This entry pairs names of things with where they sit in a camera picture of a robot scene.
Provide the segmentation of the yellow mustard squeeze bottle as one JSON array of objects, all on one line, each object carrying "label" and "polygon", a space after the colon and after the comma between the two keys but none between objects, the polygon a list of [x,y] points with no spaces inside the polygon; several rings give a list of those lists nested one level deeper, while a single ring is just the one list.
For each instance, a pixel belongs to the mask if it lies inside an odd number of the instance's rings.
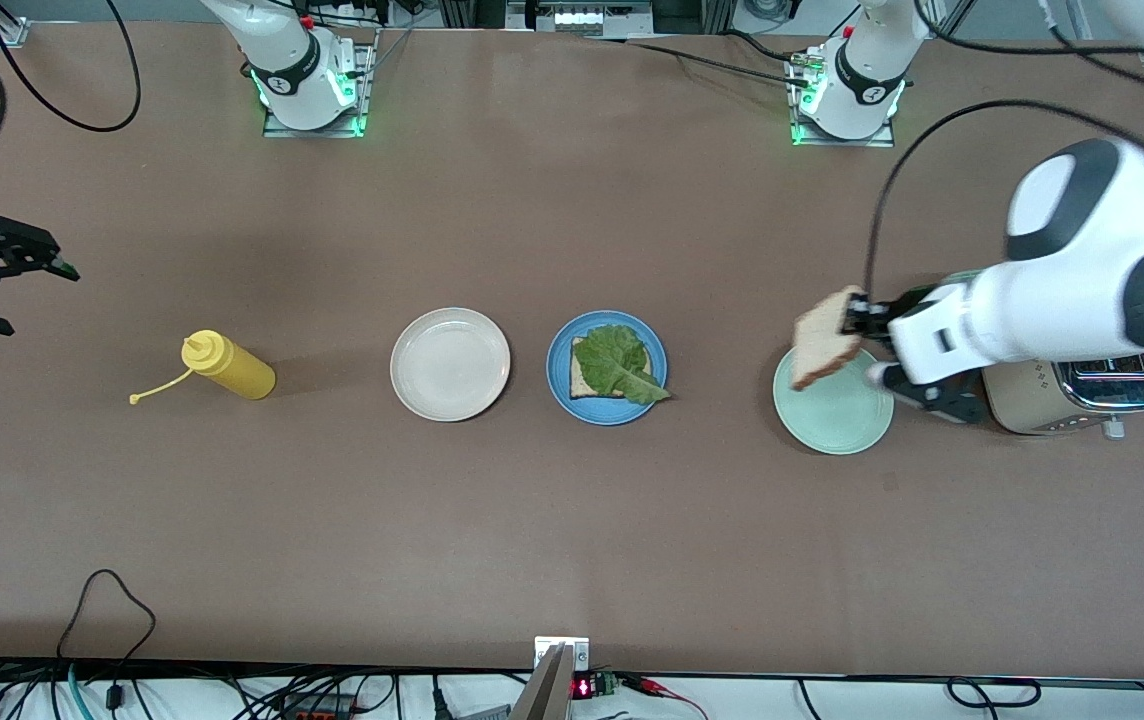
[{"label": "yellow mustard squeeze bottle", "polygon": [[134,393],[128,398],[129,405],[136,406],[143,398],[178,386],[192,375],[201,375],[227,391],[233,391],[235,395],[249,401],[267,398],[278,383],[275,369],[265,361],[259,359],[232,338],[216,331],[197,331],[189,334],[182,341],[180,355],[185,366],[184,372],[159,387]]}]

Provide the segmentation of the light green plate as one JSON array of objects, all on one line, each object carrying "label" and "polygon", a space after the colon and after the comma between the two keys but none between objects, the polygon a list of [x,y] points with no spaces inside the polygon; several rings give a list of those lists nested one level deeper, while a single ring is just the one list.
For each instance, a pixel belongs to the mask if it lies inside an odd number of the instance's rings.
[{"label": "light green plate", "polygon": [[791,381],[797,356],[793,348],[782,355],[772,382],[776,414],[793,438],[823,454],[859,454],[884,437],[895,398],[866,381],[875,356],[863,348],[836,374],[796,391]]}]

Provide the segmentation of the blue plate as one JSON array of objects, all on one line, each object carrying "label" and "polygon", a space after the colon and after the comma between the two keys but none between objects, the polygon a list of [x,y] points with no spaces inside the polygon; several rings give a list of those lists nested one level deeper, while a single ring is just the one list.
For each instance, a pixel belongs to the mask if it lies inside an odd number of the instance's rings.
[{"label": "blue plate", "polygon": [[648,351],[650,373],[662,387],[667,387],[669,366],[668,357],[660,337],[645,322],[631,314],[617,310],[595,310],[575,316],[569,321],[553,338],[549,350],[546,351],[546,383],[558,404],[586,424],[598,427],[619,427],[631,424],[645,416],[653,408],[650,404],[631,404],[626,398],[573,398],[572,397],[572,361],[573,340],[586,337],[591,329],[601,325],[626,325],[639,337],[642,346]]}]

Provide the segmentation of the beige plate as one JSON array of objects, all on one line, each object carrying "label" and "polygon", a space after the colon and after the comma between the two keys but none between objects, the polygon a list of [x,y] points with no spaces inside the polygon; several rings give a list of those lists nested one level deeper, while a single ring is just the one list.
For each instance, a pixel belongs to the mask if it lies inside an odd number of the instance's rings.
[{"label": "beige plate", "polygon": [[440,307],[403,329],[389,372],[395,396],[412,414],[454,424],[493,406],[511,367],[511,346],[493,319],[467,307]]}]

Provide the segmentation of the beige chrome toaster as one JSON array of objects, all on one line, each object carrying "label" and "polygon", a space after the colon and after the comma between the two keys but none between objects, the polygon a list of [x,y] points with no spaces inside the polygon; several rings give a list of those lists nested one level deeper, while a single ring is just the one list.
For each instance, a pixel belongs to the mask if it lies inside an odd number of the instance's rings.
[{"label": "beige chrome toaster", "polygon": [[992,416],[1023,436],[1064,436],[1097,427],[1125,438],[1125,418],[1144,413],[1144,354],[1052,363],[1030,359],[982,370]]}]

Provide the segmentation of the white lit device box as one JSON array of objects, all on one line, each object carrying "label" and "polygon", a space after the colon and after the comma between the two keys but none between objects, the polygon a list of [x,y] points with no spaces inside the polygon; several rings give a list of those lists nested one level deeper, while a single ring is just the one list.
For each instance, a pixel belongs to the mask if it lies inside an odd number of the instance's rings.
[{"label": "white lit device box", "polygon": [[650,0],[505,0],[505,29],[589,38],[654,35]]}]

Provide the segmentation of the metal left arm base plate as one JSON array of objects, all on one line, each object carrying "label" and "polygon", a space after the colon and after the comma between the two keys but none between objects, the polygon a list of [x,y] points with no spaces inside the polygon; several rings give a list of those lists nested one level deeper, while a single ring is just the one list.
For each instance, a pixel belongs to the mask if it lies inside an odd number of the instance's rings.
[{"label": "metal left arm base plate", "polygon": [[895,145],[892,118],[898,109],[905,78],[869,81],[855,74],[855,88],[843,82],[837,46],[827,50],[810,47],[784,61],[791,79],[791,140],[795,145],[877,147]]}]

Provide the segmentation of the small metal table bracket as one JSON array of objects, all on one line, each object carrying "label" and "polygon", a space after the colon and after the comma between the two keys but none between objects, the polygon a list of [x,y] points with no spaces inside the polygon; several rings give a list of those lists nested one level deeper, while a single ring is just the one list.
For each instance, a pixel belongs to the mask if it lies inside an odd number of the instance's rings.
[{"label": "small metal table bracket", "polygon": [[575,673],[589,673],[590,671],[590,641],[586,636],[572,635],[537,635],[534,638],[534,660],[532,666],[537,667],[543,660],[545,652],[554,647],[571,647],[571,657],[575,665]]}]

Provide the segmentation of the grey aluminium profile post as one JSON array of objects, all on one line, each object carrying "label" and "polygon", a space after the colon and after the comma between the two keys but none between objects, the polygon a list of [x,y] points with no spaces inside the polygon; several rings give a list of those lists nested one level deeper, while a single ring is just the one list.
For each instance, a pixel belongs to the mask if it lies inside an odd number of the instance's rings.
[{"label": "grey aluminium profile post", "polygon": [[571,647],[545,652],[507,720],[569,720],[569,685],[575,677]]}]

